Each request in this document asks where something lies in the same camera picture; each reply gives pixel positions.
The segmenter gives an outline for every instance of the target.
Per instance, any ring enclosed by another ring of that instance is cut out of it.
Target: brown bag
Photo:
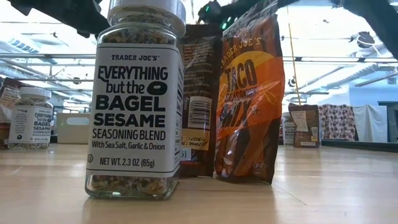
[[[0,149],[7,149],[10,135],[12,108],[19,99],[19,89],[28,86],[11,78],[3,80],[0,89]]]
[[[181,40],[184,75],[181,176],[213,176],[222,30],[187,25]]]
[[[318,105],[289,104],[289,113],[296,125],[294,147],[320,146],[320,120]]]
[[[260,1],[224,32],[215,170],[230,181],[274,176],[285,87],[276,10]]]

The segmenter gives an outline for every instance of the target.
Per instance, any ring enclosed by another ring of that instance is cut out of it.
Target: glass jar
[[[100,33],[86,167],[93,197],[167,198],[180,166],[180,0],[111,1]]]
[[[51,91],[19,89],[21,98],[12,110],[9,149],[46,149],[50,145],[53,106]]]

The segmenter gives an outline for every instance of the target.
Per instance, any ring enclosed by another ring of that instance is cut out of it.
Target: taco seasoning bag
[[[285,87],[276,10],[260,1],[223,34],[215,171],[226,180],[274,176]]]
[[[222,36],[217,24],[187,25],[181,40],[185,67],[181,177],[213,176]]]

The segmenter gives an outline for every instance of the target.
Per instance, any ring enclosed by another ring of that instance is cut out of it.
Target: patterned fabric
[[[322,139],[355,141],[356,126],[352,106],[319,106]]]

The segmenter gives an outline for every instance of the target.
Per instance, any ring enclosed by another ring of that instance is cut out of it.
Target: orange bag
[[[276,10],[261,1],[224,32],[215,171],[228,180],[274,176],[285,87]]]

